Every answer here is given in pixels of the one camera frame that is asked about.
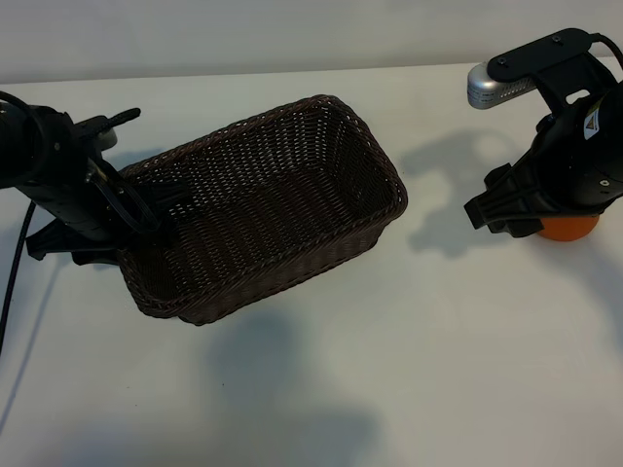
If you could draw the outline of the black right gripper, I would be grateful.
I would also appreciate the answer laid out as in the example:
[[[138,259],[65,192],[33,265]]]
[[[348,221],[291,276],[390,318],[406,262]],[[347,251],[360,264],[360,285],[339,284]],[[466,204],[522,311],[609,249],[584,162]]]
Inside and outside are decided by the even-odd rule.
[[[622,197],[622,93],[580,98],[545,120],[529,150],[484,182],[464,205],[476,230],[523,238],[544,229],[536,217],[603,213]]]

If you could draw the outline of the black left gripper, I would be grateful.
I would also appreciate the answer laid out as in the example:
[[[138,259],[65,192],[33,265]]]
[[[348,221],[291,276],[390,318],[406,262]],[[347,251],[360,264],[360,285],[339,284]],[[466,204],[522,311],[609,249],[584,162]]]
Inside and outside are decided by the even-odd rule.
[[[28,115],[28,197],[55,217],[26,238],[30,257],[70,253],[77,266],[117,266],[116,248],[142,235],[153,234],[154,242],[176,237],[174,211],[188,204],[188,186],[140,188],[102,156],[117,143],[115,127],[139,116],[122,112],[75,123],[66,113]]]

